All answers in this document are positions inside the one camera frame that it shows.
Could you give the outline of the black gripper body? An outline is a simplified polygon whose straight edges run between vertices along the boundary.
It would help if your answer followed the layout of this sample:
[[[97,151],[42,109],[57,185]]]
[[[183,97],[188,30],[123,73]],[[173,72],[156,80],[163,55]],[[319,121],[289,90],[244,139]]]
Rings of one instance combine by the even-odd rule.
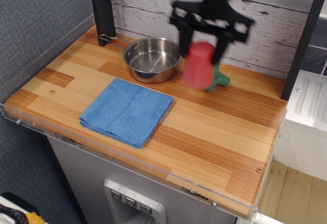
[[[192,29],[217,37],[227,36],[230,41],[246,42],[254,20],[236,12],[228,0],[201,2],[173,1],[170,23],[179,31]]]

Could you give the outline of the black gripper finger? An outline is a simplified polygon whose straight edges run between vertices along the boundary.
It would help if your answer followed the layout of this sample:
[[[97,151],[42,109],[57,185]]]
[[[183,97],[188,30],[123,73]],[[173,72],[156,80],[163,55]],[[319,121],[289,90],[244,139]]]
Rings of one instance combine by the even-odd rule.
[[[213,65],[216,65],[220,62],[220,59],[223,56],[230,42],[233,42],[233,37],[231,34],[223,34],[222,36],[218,37],[216,50],[213,56]]]
[[[179,28],[179,50],[182,57],[186,57],[188,53],[193,32],[194,30],[190,26],[181,26]]]

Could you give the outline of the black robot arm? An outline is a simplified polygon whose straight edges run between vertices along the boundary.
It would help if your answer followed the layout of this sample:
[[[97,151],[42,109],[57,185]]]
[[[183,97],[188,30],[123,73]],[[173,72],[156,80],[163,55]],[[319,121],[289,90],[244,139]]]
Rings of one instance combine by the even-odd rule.
[[[228,0],[201,2],[173,1],[170,24],[179,31],[179,52],[186,57],[194,31],[217,37],[213,64],[219,64],[228,45],[234,41],[245,43],[254,19],[235,11]]]

